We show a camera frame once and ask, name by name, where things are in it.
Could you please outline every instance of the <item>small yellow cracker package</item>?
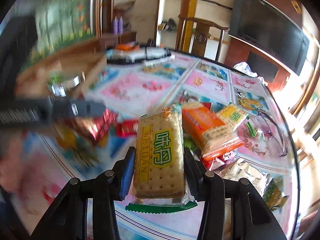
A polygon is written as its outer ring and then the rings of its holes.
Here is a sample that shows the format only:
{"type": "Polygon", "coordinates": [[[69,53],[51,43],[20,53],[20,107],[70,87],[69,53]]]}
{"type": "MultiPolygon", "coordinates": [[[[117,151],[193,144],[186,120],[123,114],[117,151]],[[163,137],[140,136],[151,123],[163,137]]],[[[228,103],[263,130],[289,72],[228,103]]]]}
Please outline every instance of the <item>small yellow cracker package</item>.
{"type": "Polygon", "coordinates": [[[233,103],[230,103],[228,106],[217,112],[217,116],[228,124],[233,131],[236,130],[245,119],[249,119],[249,114],[233,103]]]}
{"type": "Polygon", "coordinates": [[[182,205],[186,186],[180,104],[139,120],[133,195],[135,204],[182,205]]]}

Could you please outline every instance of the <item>yellow label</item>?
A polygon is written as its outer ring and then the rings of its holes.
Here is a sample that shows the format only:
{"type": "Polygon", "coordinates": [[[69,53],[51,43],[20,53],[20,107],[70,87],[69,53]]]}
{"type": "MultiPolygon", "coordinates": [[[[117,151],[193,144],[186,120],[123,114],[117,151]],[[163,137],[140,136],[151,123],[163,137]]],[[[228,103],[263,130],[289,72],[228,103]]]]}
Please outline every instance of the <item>yellow label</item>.
{"type": "Polygon", "coordinates": [[[139,179],[138,179],[139,182],[148,182],[149,181],[151,127],[152,127],[152,125],[144,126],[142,128],[140,164],[139,164],[139,179]]]}
{"type": "Polygon", "coordinates": [[[234,111],[236,111],[237,108],[235,106],[227,106],[225,110],[221,113],[221,115],[225,118],[231,116],[234,111]]]}
{"type": "Polygon", "coordinates": [[[154,167],[164,167],[172,160],[172,130],[160,130],[152,134],[153,151],[152,163],[154,167]]]}

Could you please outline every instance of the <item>gold wall decoration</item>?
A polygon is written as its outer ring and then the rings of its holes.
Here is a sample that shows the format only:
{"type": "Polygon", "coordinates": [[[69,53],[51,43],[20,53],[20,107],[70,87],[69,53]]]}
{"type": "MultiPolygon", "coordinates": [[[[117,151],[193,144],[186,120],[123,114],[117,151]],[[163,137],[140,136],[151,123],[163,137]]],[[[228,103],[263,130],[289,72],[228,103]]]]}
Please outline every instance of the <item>gold wall decoration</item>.
{"type": "Polygon", "coordinates": [[[291,0],[291,3],[294,7],[294,9],[296,10],[297,13],[302,13],[301,9],[300,9],[300,6],[298,5],[297,1],[296,0],[291,0]]]}

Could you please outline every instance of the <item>yellow wooden post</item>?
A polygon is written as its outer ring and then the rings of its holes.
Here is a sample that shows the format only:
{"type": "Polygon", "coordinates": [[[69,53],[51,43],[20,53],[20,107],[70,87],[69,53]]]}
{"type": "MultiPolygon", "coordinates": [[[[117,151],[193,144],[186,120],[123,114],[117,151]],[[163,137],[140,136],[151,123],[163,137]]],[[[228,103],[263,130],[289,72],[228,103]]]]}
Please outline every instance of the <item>yellow wooden post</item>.
{"type": "MultiPolygon", "coordinates": [[[[182,17],[194,17],[196,13],[196,4],[197,0],[182,0],[181,2],[181,8],[180,8],[180,15],[182,17]]],[[[181,32],[183,23],[183,20],[179,20],[179,27],[178,27],[178,33],[181,32]]],[[[189,52],[190,42],[191,42],[191,36],[192,36],[192,29],[193,29],[193,22],[186,22],[184,27],[184,32],[182,33],[182,51],[189,52]]]]}

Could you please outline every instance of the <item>black screen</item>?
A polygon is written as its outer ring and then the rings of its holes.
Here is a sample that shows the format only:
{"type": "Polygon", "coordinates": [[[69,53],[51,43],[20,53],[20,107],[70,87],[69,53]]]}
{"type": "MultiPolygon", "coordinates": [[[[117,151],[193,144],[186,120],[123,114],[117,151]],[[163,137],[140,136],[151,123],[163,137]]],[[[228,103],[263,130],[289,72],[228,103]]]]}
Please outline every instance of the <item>black screen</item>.
{"type": "Polygon", "coordinates": [[[263,0],[235,0],[229,34],[259,47],[300,74],[309,39],[263,0]]]}

